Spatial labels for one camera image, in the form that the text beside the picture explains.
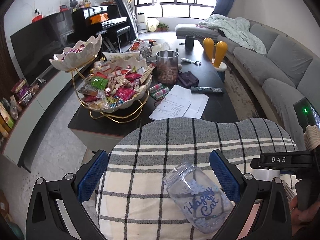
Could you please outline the person's right hand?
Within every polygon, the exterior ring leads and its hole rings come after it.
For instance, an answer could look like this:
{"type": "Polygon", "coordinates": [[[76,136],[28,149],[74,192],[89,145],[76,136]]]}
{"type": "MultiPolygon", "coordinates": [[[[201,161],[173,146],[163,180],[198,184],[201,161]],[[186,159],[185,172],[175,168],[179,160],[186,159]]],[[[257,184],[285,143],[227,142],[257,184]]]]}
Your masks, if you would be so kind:
{"type": "Polygon", "coordinates": [[[298,197],[290,202],[292,239],[320,239],[319,237],[319,200],[308,209],[298,209],[298,197]]]}

